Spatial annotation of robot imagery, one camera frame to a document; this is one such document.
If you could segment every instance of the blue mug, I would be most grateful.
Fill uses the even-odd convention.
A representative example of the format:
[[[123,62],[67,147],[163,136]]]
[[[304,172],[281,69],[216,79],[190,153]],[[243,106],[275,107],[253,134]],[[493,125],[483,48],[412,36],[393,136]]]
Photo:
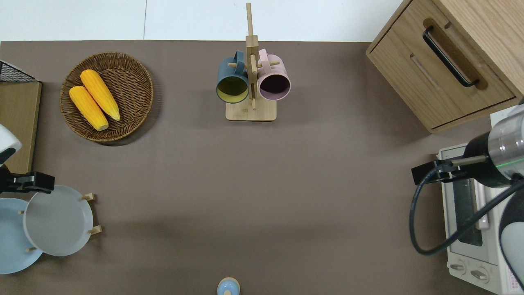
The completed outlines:
[[[216,95],[227,103],[238,103],[246,99],[249,93],[247,70],[244,66],[244,53],[237,51],[235,57],[228,57],[219,65],[219,79],[216,83]]]

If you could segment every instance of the white plate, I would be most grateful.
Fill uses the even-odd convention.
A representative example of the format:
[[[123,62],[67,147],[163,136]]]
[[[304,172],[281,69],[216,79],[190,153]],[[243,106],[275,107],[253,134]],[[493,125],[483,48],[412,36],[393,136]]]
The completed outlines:
[[[82,249],[91,236],[93,213],[82,194],[55,185],[51,194],[36,193],[24,214],[24,231],[29,241],[44,253],[71,255]]]

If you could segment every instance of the yellow corn cob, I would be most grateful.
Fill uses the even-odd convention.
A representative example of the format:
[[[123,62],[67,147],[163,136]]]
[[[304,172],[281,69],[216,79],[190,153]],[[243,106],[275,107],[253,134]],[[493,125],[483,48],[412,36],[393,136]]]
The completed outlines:
[[[80,79],[100,108],[111,118],[120,121],[116,101],[100,75],[94,70],[84,70],[80,74]]]
[[[107,129],[107,119],[85,87],[75,86],[69,89],[69,97],[91,126],[97,131]]]

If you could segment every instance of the wicker basket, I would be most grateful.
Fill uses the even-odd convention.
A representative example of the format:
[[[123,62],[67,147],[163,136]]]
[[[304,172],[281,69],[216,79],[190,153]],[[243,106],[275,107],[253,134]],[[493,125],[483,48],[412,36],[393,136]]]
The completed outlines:
[[[120,121],[106,115],[109,127],[103,131],[96,131],[69,97],[69,89],[82,85],[80,73],[86,69],[100,74],[120,112]],[[132,134],[146,120],[152,103],[149,72],[138,60],[120,52],[104,52],[83,60],[71,70],[60,92],[60,110],[66,123],[79,136],[98,143],[110,143]]]

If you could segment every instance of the pink mug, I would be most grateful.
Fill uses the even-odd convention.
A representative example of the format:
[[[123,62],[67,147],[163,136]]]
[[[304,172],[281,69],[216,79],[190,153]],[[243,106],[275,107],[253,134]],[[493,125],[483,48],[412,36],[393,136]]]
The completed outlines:
[[[288,95],[291,89],[288,73],[280,57],[270,54],[265,49],[258,51],[258,89],[260,95],[267,100],[280,100]],[[278,61],[278,65],[270,65],[271,62]]]

